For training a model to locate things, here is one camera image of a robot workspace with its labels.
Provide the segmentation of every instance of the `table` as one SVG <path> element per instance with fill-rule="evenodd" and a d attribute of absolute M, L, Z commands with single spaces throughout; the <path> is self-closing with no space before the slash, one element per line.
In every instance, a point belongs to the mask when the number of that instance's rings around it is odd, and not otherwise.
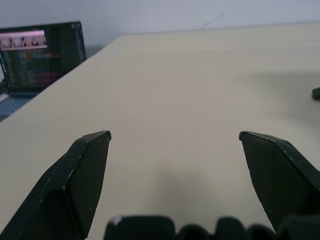
<path fill-rule="evenodd" d="M 319 39 L 320 23 L 119 37 L 0 124 L 0 229 L 75 139 L 102 130 L 89 240 L 118 215 L 271 226 L 238 135 L 286 139 L 320 169 Z"/>

